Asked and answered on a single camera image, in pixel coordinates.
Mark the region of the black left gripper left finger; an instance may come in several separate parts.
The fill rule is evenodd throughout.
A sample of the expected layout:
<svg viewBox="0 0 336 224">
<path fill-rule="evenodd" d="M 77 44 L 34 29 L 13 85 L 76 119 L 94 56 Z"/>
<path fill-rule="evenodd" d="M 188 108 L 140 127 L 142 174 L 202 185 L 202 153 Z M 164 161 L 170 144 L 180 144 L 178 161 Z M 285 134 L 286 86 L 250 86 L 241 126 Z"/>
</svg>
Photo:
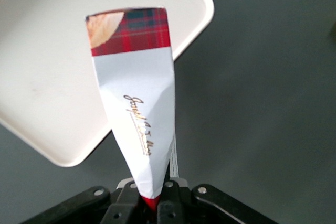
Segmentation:
<svg viewBox="0 0 336 224">
<path fill-rule="evenodd" d="M 23 223 L 131 223 L 139 197 L 133 181 L 119 182 L 113 192 L 94 186 Z"/>
</svg>

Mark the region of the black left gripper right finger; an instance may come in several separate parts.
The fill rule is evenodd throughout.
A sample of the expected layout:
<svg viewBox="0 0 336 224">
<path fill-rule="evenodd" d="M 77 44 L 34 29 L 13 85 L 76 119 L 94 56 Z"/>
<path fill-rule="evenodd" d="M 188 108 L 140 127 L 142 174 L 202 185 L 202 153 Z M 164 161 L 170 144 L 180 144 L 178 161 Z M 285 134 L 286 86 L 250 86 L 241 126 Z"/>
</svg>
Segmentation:
<svg viewBox="0 0 336 224">
<path fill-rule="evenodd" d="M 276 222 L 209 184 L 193 189 L 168 180 L 162 188 L 157 223 L 271 223 Z"/>
</svg>

